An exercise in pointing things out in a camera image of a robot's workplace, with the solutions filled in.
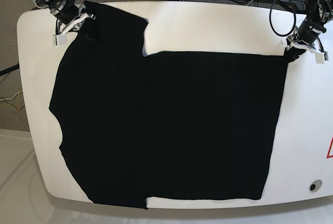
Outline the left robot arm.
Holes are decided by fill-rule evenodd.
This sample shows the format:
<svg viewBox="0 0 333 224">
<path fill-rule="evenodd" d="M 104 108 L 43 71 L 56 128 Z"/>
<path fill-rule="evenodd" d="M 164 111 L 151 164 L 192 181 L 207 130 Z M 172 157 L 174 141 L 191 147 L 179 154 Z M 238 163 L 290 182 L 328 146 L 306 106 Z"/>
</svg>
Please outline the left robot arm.
<svg viewBox="0 0 333 224">
<path fill-rule="evenodd" d="M 285 60 L 288 63 L 294 62 L 308 51 L 315 55 L 316 63 L 324 64 L 328 61 L 328 52 L 324 49 L 319 35 L 326 32 L 325 24 L 332 21 L 332 0 L 303 0 L 303 11 L 298 11 L 292 0 L 274 0 L 269 12 L 270 17 L 276 3 L 293 14 L 292 29 L 286 34 L 279 34 L 269 19 L 273 32 L 286 38 Z"/>
</svg>

